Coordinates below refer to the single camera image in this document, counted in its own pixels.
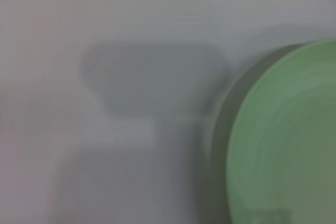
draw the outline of green plate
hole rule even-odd
[[[233,224],[336,223],[336,40],[289,53],[254,84],[226,169]]]

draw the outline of green dish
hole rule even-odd
[[[289,53],[254,84],[226,180],[233,224],[336,223],[336,40]]]

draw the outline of white surface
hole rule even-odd
[[[334,0],[0,0],[0,221],[196,223],[194,119],[223,71],[332,37],[335,19]],[[134,50],[113,54],[135,41],[138,68]],[[81,61],[100,48],[117,63],[89,63],[87,84]]]

